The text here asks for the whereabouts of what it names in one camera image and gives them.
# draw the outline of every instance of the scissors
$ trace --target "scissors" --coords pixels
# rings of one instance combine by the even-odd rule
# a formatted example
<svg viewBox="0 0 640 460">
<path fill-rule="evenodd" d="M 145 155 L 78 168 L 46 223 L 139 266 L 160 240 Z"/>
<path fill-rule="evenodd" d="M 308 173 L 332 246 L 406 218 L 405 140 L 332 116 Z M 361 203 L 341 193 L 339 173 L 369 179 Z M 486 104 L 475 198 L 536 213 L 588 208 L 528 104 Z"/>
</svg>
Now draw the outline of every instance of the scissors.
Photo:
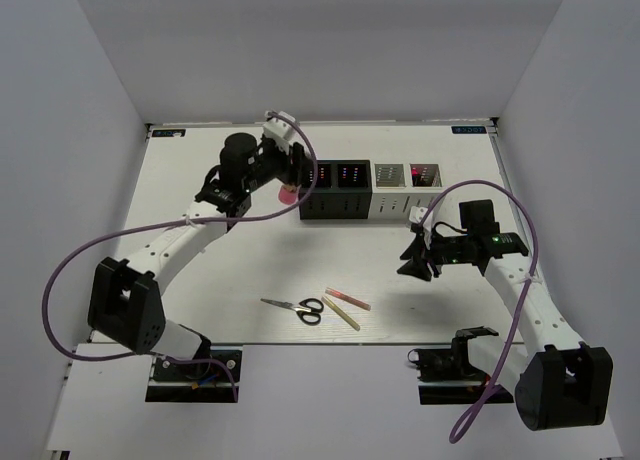
<svg viewBox="0 0 640 460">
<path fill-rule="evenodd" d="M 261 298 L 260 300 L 264 303 L 268 303 L 269 305 L 293 310 L 305 325 L 318 325 L 321 320 L 320 313 L 324 310 L 324 304 L 317 298 L 307 298 L 306 300 L 301 301 L 298 305 L 290 302 L 269 300 L 267 298 Z"/>
</svg>

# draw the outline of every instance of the black box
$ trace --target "black box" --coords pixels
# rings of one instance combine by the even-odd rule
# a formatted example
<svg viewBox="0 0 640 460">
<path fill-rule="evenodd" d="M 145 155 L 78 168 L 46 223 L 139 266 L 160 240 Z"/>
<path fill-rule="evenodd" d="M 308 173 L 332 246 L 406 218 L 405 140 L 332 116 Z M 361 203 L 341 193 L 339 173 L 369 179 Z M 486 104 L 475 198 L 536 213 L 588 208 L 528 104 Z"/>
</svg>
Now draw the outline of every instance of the black box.
<svg viewBox="0 0 640 460">
<path fill-rule="evenodd" d="M 302 181 L 298 198 L 311 186 L 313 171 Z M 299 207 L 300 220 L 360 219 L 369 216 L 371 205 L 371 162 L 369 160 L 322 160 L 318 182 L 311 197 Z"/>
</svg>

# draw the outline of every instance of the scissors handle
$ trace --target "scissors handle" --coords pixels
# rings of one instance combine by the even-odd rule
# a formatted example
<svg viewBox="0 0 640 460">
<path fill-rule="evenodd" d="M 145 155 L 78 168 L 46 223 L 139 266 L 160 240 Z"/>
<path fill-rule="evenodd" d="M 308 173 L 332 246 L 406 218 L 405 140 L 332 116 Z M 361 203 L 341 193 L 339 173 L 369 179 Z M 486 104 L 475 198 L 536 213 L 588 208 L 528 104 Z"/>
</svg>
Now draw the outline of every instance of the scissors handle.
<svg viewBox="0 0 640 460">
<path fill-rule="evenodd" d="M 324 310 L 324 304 L 317 298 L 307 298 L 299 303 L 301 307 L 308 308 L 310 312 L 296 312 L 298 318 L 305 325 L 318 325 L 320 320 L 320 313 Z"/>
</svg>

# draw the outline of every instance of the scissors blade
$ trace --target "scissors blade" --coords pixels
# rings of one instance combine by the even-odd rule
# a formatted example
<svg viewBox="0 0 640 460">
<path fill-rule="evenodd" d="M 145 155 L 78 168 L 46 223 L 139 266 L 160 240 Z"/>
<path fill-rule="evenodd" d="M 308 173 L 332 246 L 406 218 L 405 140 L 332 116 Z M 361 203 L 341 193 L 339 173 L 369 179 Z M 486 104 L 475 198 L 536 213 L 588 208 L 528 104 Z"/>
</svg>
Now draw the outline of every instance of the scissors blade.
<svg viewBox="0 0 640 460">
<path fill-rule="evenodd" d="M 268 303 L 269 305 L 275 305 L 276 307 L 286 308 L 288 310 L 293 310 L 293 303 L 289 302 L 278 302 L 277 300 L 269 300 L 268 298 L 261 298 L 261 302 Z"/>
</svg>

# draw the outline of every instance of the wall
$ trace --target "wall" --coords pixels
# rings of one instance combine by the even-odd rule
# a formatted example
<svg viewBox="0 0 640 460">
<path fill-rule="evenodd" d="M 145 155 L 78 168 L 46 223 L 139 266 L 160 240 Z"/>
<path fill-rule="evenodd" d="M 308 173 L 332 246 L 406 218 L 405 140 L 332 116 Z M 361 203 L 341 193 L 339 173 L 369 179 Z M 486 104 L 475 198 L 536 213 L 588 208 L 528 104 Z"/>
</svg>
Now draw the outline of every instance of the wall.
<svg viewBox="0 0 640 460">
<path fill-rule="evenodd" d="M 144 126 L 76 0 L 0 0 L 0 445 L 40 458 L 66 360 L 47 342 L 40 296 L 75 246 L 116 229 L 144 151 Z M 55 289 L 68 346 L 87 333 L 84 254 Z"/>
<path fill-rule="evenodd" d="M 639 112 L 637 0 L 565 0 L 500 121 L 554 299 L 613 356 L 610 413 L 632 459 L 640 458 Z"/>
<path fill-rule="evenodd" d="M 79 0 L 147 122 L 499 115 L 562 0 Z"/>
</svg>

